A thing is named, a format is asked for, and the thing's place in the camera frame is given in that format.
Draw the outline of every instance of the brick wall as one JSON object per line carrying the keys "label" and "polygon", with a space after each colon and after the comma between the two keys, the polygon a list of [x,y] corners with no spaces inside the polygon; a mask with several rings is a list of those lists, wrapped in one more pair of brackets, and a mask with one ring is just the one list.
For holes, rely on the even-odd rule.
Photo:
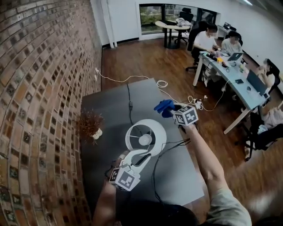
{"label": "brick wall", "polygon": [[89,0],[2,0],[0,225],[90,225],[72,119],[101,44]]}

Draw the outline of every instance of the bottle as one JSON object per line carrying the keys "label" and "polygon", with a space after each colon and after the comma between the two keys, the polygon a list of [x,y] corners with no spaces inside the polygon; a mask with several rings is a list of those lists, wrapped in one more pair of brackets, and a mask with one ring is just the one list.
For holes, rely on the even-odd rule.
{"label": "bottle", "polygon": [[246,70],[246,62],[240,65],[240,72],[243,73]]}
{"label": "bottle", "polygon": [[218,58],[218,57],[221,57],[221,49],[218,48],[218,50],[215,52],[215,57]]}

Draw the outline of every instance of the white wall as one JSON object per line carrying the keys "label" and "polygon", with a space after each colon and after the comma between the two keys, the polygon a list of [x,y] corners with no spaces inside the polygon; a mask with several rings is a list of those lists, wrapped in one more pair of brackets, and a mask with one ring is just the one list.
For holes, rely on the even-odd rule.
{"label": "white wall", "polygon": [[136,13],[137,4],[164,3],[199,7],[228,15],[229,0],[108,0],[111,22],[116,41],[139,37]]}
{"label": "white wall", "polygon": [[[109,43],[103,21],[100,0],[94,14],[103,45]],[[259,64],[270,58],[283,71],[283,23],[256,6],[241,4],[236,0],[107,0],[116,41],[138,38],[140,25],[136,4],[180,4],[215,11],[217,24],[230,23],[243,37],[243,49]]]}
{"label": "white wall", "polygon": [[283,71],[283,22],[265,10],[231,1],[233,12],[226,22],[237,28],[243,39],[243,50],[257,63],[265,58]]}
{"label": "white wall", "polygon": [[102,45],[109,44],[100,0],[91,0],[96,28]]}

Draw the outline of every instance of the blue cloth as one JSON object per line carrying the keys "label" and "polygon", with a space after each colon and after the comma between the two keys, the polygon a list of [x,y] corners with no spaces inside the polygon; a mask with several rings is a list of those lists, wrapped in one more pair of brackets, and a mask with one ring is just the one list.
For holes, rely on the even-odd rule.
{"label": "blue cloth", "polygon": [[170,118],[173,114],[170,112],[171,110],[176,110],[174,106],[173,100],[163,100],[154,108],[159,114],[162,112],[163,118]]}

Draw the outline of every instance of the hand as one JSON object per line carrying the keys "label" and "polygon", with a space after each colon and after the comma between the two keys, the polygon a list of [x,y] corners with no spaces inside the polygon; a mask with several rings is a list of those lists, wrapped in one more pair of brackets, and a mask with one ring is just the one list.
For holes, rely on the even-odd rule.
{"label": "hand", "polygon": [[207,51],[208,51],[209,53],[212,53],[212,54],[215,53],[215,51],[214,51],[213,49],[208,49]]}
{"label": "hand", "polygon": [[108,178],[110,178],[113,169],[119,167],[121,161],[129,154],[130,151],[124,151],[121,155],[119,155],[119,157],[117,158],[117,160],[112,162],[111,168],[106,172],[106,176]]}

